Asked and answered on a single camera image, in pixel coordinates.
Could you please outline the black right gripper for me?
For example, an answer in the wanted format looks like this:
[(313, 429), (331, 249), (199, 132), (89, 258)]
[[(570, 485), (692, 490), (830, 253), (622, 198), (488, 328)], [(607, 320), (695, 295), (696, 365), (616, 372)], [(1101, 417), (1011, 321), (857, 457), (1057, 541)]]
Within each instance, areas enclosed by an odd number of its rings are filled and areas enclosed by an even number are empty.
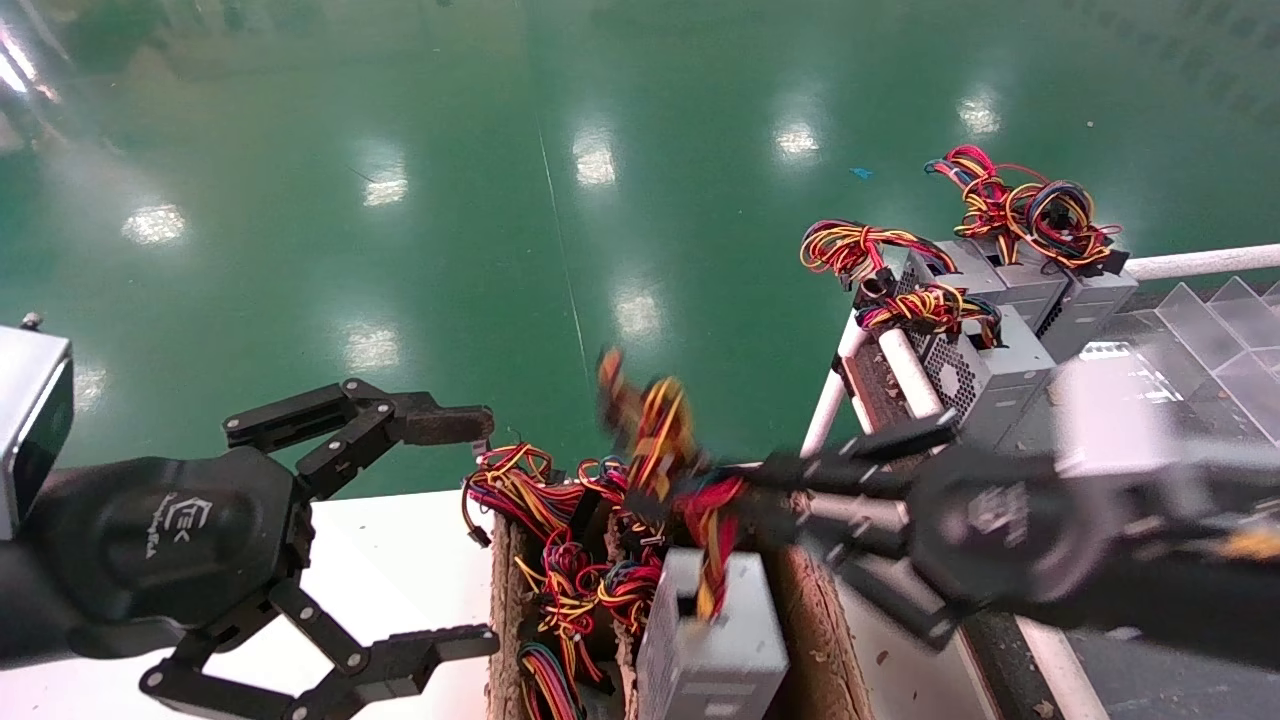
[[(1006, 456), (946, 448), (957, 414), (896, 423), (809, 456), (778, 451), (758, 488), (870, 498), (796, 498), (796, 543), (916, 646), (940, 653), (964, 612), (989, 609), (1149, 643), (1193, 639), (1192, 562), (1169, 532), (1187, 475), (1169, 457)], [(905, 506), (910, 486), (910, 548)]]

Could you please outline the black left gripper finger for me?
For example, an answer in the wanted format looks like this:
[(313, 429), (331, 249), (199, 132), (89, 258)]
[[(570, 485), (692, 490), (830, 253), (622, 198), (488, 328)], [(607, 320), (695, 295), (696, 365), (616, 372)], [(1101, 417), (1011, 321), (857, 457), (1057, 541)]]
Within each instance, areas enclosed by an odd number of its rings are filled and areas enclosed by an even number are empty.
[(238, 413), (223, 432), (229, 447), (265, 454), (321, 439), (294, 477), (307, 498), (328, 500), (397, 445), (474, 446), (494, 427), (485, 405), (445, 407), (426, 391), (388, 393), (349, 378)]

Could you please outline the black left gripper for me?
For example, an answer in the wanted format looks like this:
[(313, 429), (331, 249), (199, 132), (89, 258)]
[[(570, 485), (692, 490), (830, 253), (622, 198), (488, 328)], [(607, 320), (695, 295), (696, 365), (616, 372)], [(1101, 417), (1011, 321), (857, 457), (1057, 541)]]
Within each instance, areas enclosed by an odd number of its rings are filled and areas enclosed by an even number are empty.
[[(132, 659), (175, 651), (138, 688), (201, 719), (352, 719), (424, 693), (440, 665), (488, 657), (488, 624), (361, 646), (301, 589), (311, 507), (256, 448), (55, 471), (29, 514), (29, 653)], [(284, 618), (332, 665), (298, 696), (206, 674), (216, 652)]]

